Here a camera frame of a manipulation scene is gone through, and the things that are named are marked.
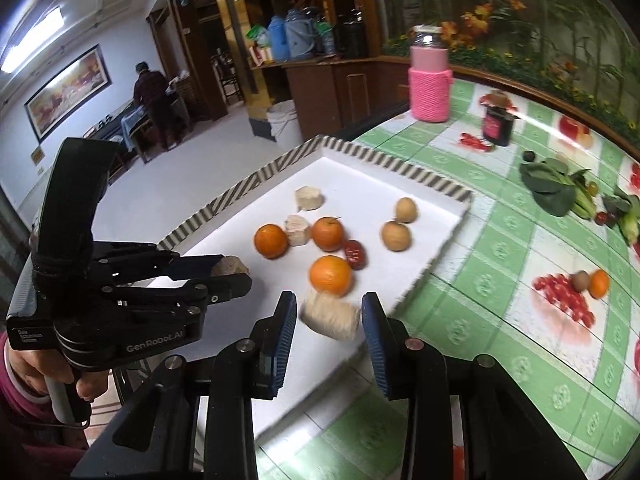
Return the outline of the operator left hand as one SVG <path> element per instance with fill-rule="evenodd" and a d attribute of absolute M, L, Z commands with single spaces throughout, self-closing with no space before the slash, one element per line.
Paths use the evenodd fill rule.
<path fill-rule="evenodd" d="M 65 359 L 55 350 L 14 350 L 6 344 L 6 360 L 17 381 L 37 396 L 48 394 L 47 380 L 76 387 L 78 396 L 92 402 L 106 393 L 108 373 L 84 373 L 75 378 Z"/>

